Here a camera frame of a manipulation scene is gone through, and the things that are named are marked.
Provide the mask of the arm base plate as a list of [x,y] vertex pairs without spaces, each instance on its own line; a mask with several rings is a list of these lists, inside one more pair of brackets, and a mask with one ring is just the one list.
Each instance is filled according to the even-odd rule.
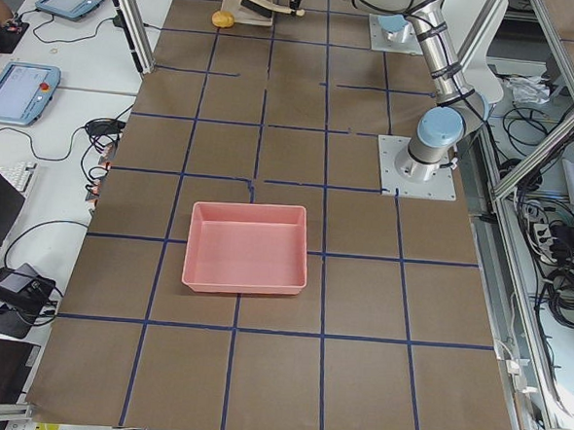
[[448,150],[435,162],[416,161],[409,152],[408,136],[380,135],[378,156],[380,186],[384,196],[456,201]]
[[421,55],[413,26],[402,15],[369,15],[373,51]]

